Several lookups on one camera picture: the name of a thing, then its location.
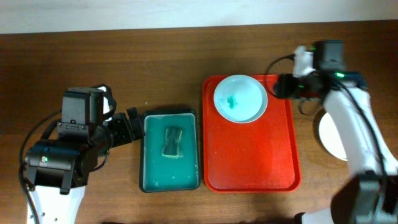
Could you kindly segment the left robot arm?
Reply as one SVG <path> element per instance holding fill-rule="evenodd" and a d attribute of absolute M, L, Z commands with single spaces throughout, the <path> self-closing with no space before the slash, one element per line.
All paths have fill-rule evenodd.
<path fill-rule="evenodd" d="M 116 106 L 105 84 L 64 92 L 61 118 L 48 116 L 19 168 L 28 223 L 74 223 L 89 175 L 104 167 L 112 148 L 144 137 L 138 110 L 117 113 Z"/>

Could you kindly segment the white plate green stain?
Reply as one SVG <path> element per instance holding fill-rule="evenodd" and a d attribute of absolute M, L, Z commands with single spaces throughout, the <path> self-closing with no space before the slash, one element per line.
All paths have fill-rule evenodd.
<path fill-rule="evenodd" d="M 321 144 L 332 156 L 342 161 L 347 161 L 346 153 L 331 116 L 325 113 L 319 122 L 318 135 Z"/>

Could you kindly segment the light blue plate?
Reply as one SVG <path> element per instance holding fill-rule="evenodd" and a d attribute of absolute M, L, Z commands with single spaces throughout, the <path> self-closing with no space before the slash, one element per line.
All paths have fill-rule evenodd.
<path fill-rule="evenodd" d="M 267 109 L 268 95 L 260 83 L 248 75 L 231 75 L 217 84 L 213 102 L 226 120 L 245 124 L 259 119 Z"/>

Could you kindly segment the green yellow sponge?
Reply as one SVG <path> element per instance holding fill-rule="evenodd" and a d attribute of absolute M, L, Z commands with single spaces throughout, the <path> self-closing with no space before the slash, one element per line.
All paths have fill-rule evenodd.
<path fill-rule="evenodd" d="M 165 130 L 165 144 L 162 149 L 162 156 L 169 159 L 178 159 L 183 157 L 180 148 L 182 140 L 182 130 L 176 127 L 170 127 Z"/>

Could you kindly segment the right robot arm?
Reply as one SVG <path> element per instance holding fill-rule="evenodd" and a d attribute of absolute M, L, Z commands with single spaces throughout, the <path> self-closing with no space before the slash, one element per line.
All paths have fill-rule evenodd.
<path fill-rule="evenodd" d="M 373 116 L 366 81 L 346 69 L 342 41 L 316 41 L 286 57 L 293 71 L 278 76 L 272 96 L 320 102 L 336 126 L 351 176 L 329 208 L 298 213 L 294 223 L 397 223 L 397 159 Z"/>

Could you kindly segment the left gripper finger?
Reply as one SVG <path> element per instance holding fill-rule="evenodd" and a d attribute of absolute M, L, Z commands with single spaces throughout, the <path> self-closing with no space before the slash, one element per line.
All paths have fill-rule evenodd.
<path fill-rule="evenodd" d="M 142 124 L 141 116 L 137 108 L 127 109 L 127 115 L 129 116 L 129 132 L 131 135 L 131 139 L 142 139 L 145 136 L 144 125 Z"/>
<path fill-rule="evenodd" d="M 114 114 L 108 122 L 113 137 L 113 146 L 122 146 L 132 142 L 131 131 L 125 113 Z"/>

